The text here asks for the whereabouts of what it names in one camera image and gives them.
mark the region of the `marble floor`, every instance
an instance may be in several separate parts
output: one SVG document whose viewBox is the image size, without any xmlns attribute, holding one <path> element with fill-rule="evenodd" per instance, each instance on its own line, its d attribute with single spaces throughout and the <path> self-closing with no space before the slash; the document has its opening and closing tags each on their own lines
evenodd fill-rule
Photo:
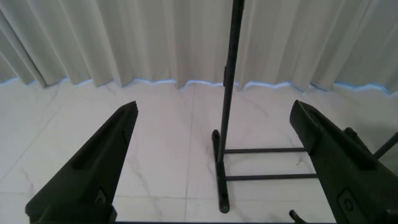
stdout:
<svg viewBox="0 0 398 224">
<path fill-rule="evenodd" d="M 335 85 L 301 93 L 289 85 L 234 91 L 228 148 L 300 147 L 289 124 L 295 100 L 341 128 L 351 126 L 375 151 L 398 130 L 398 95 Z M 0 85 L 0 223 L 28 223 L 25 204 L 121 105 L 137 101 L 134 129 L 114 206 L 118 220 L 176 222 L 334 222 L 318 180 L 228 184 L 231 211 L 218 211 L 211 132 L 221 124 L 223 87 L 189 83 L 111 82 L 42 89 L 14 80 Z M 394 158 L 381 161 L 398 173 Z M 234 175 L 313 172 L 305 153 L 226 156 Z"/>
</svg>

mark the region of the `black rod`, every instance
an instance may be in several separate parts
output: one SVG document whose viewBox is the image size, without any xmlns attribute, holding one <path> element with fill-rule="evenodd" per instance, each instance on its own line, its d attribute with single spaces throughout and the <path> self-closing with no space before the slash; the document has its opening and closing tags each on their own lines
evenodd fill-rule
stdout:
<svg viewBox="0 0 398 224">
<path fill-rule="evenodd" d="M 225 149 L 225 154 L 268 153 L 268 152 L 306 152 L 306 150 L 304 148 Z"/>
<path fill-rule="evenodd" d="M 277 175 L 243 175 L 225 177 L 226 181 L 237 180 L 282 180 L 318 178 L 317 174 L 277 174 Z"/>
<path fill-rule="evenodd" d="M 231 109 L 232 90 L 234 85 L 236 57 L 238 56 L 239 33 L 241 32 L 244 1 L 234 0 L 232 7 L 231 30 L 229 32 L 228 59 L 224 71 L 224 105 L 221 119 L 220 146 L 217 163 L 224 161 L 226 133 L 228 131 L 229 111 Z"/>
<path fill-rule="evenodd" d="M 380 149 L 373 154 L 373 156 L 376 159 L 380 159 L 380 157 L 382 157 L 388 150 L 390 150 L 390 148 L 392 148 L 397 142 L 398 132 L 396 132 L 393 137 L 391 137 L 386 143 L 384 143 L 384 145 L 382 145 Z"/>
</svg>

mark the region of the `vertical pole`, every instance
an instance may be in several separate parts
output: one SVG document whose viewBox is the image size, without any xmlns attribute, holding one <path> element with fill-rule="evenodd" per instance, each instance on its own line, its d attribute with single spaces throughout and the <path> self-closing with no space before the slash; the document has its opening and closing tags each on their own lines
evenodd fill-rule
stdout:
<svg viewBox="0 0 398 224">
<path fill-rule="evenodd" d="M 229 32 L 228 59 L 224 71 L 224 104 L 221 119 L 220 146 L 218 148 L 217 163 L 224 161 L 226 133 L 228 131 L 229 111 L 231 109 L 232 90 L 234 85 L 236 57 L 238 55 L 239 33 L 241 31 L 244 0 L 234 0 Z"/>
<path fill-rule="evenodd" d="M 393 135 L 384 145 L 380 147 L 379 150 L 377 150 L 373 156 L 376 159 L 380 159 L 390 148 L 392 148 L 396 143 L 398 142 L 398 132 Z"/>
</svg>

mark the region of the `tile grout line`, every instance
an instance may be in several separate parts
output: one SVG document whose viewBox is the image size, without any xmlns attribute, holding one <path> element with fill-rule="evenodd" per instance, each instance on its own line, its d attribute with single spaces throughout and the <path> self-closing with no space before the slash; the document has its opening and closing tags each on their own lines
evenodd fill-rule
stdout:
<svg viewBox="0 0 398 224">
<path fill-rule="evenodd" d="M 67 99 L 62 103 L 62 105 L 60 106 L 60 108 L 51 116 L 51 118 L 49 119 L 49 121 L 44 125 L 44 127 L 39 131 L 39 133 L 37 133 L 36 137 L 32 140 L 32 142 L 30 142 L 30 144 L 26 147 L 26 149 L 24 150 L 24 152 L 19 156 L 19 158 L 13 163 L 13 165 L 10 167 L 10 169 L 6 172 L 6 175 L 4 175 L 4 177 L 2 177 L 0 179 L 0 184 L 1 182 L 3 182 L 3 180 L 8 176 L 8 174 L 11 172 L 11 170 L 14 168 L 14 166 L 18 163 L 18 161 L 24 156 L 24 154 L 27 152 L 27 150 L 33 145 L 33 143 L 36 142 L 37 138 L 39 138 L 39 136 L 42 134 L 42 132 L 44 131 L 44 129 L 49 125 L 49 123 L 51 122 L 51 120 L 55 117 L 55 115 L 57 115 L 59 113 L 59 111 L 63 108 L 63 106 L 65 105 L 65 103 L 69 100 L 69 97 L 72 96 L 73 92 L 75 92 L 76 87 L 74 87 L 73 91 L 69 94 L 69 96 L 67 97 Z"/>
<path fill-rule="evenodd" d="M 195 107 L 195 87 L 196 84 L 193 85 L 193 93 L 192 93 L 192 111 L 191 111 L 191 129 L 189 135 L 189 151 L 188 151 L 188 166 L 187 166 L 187 184 L 185 185 L 185 211 L 184 211 L 184 221 L 187 221 L 187 204 L 188 204 L 188 183 L 189 183 L 189 163 L 191 159 L 191 149 L 192 149 L 192 129 L 193 129 L 193 109 Z"/>
</svg>

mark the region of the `curtain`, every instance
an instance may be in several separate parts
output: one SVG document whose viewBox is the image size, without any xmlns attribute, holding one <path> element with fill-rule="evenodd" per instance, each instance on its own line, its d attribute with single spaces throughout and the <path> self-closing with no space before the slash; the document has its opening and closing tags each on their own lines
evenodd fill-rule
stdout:
<svg viewBox="0 0 398 224">
<path fill-rule="evenodd" d="M 247 0 L 235 80 L 398 90 L 398 1 Z M 0 82 L 223 81 L 232 1 L 0 0 Z"/>
</svg>

